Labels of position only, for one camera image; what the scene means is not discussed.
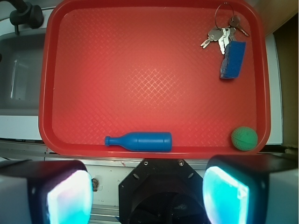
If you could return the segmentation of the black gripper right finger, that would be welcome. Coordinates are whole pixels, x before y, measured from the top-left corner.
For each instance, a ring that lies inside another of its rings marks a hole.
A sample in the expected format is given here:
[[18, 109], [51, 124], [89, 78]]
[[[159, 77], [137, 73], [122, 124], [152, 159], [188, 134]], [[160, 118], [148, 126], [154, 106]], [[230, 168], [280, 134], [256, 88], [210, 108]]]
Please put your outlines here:
[[299, 222], [299, 162], [293, 156], [214, 156], [207, 163], [202, 191], [212, 224]]

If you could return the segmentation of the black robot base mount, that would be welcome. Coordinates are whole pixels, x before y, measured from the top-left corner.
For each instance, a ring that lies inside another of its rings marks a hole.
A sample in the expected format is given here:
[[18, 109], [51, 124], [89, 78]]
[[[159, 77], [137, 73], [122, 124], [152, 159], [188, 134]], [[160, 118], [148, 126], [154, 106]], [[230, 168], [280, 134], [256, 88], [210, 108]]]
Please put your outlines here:
[[203, 178], [183, 159], [144, 159], [119, 184], [122, 224], [208, 224]]

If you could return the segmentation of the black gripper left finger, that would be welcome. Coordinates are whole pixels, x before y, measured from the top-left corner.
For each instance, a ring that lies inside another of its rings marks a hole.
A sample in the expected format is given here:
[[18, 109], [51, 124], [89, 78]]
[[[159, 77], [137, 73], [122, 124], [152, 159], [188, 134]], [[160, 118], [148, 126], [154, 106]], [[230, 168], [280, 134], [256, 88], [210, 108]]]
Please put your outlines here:
[[78, 160], [0, 163], [2, 224], [86, 224], [93, 184]]

